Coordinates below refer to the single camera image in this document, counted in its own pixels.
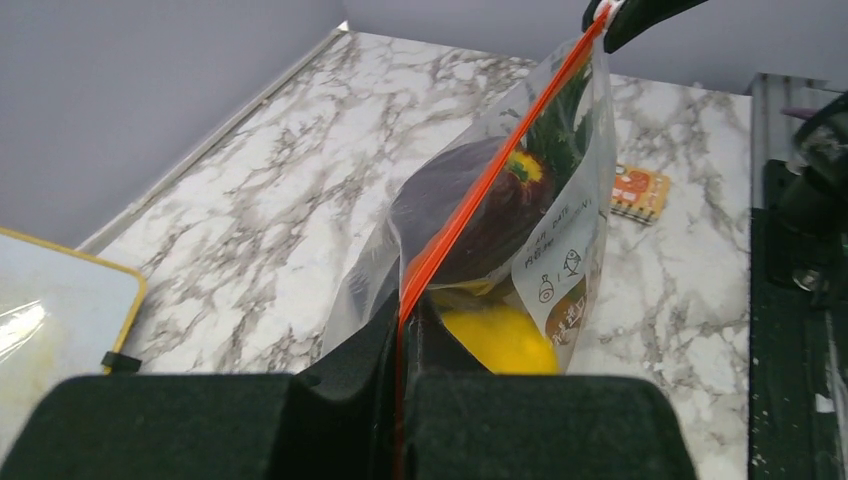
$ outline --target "black plastic clip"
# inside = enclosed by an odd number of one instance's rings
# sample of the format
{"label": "black plastic clip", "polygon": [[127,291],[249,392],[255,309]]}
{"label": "black plastic clip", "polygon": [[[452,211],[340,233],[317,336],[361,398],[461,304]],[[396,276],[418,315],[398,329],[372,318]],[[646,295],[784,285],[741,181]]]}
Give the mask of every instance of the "black plastic clip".
{"label": "black plastic clip", "polygon": [[103,355],[100,364],[109,367],[112,370],[111,373],[137,373],[141,368],[141,360],[111,351]]}

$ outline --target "marble countertop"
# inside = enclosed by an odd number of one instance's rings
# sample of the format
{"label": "marble countertop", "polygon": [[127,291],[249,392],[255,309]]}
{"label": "marble countertop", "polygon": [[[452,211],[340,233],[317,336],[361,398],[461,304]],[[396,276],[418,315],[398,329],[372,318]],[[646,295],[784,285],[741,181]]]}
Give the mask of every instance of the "marble countertop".
{"label": "marble countertop", "polygon": [[[299,371],[381,209],[533,63],[349,33],[165,189],[101,256],[149,293],[146,372]],[[614,217],[571,372],[668,395],[703,480],[746,478],[747,97],[613,77],[619,161],[672,179],[652,227]]]}

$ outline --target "eggplant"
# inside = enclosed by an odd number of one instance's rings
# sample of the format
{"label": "eggplant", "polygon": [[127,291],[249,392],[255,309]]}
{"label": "eggplant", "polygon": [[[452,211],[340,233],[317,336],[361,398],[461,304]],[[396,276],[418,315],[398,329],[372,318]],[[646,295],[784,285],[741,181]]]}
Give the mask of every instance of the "eggplant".
{"label": "eggplant", "polygon": [[[390,210],[404,263],[447,223],[504,141],[505,137],[488,138],[444,152],[406,181]],[[515,149],[431,284],[471,282],[503,266],[524,245],[553,200],[550,167],[523,148]]]}

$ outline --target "plastic zipper bag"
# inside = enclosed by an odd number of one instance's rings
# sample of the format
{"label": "plastic zipper bag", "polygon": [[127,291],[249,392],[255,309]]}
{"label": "plastic zipper bag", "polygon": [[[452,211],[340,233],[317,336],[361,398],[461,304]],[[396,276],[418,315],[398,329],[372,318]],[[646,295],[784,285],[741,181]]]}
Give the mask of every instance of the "plastic zipper bag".
{"label": "plastic zipper bag", "polygon": [[[490,370],[567,368],[597,297],[615,178],[602,28],[560,45],[403,184],[342,282],[322,353],[392,292],[402,322],[427,290]],[[521,361],[545,352],[553,362]]]}

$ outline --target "bag label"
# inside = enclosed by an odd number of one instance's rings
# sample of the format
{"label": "bag label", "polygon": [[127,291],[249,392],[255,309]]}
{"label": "bag label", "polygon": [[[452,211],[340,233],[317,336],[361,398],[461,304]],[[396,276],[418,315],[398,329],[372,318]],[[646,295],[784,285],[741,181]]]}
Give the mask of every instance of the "bag label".
{"label": "bag label", "polygon": [[[512,262],[519,298],[555,344],[565,343],[566,330],[579,327],[586,306],[586,276],[599,219],[597,162],[586,155]],[[566,296],[573,301],[561,302]],[[565,310],[554,312],[556,306]],[[553,317],[558,321],[549,325]]]}

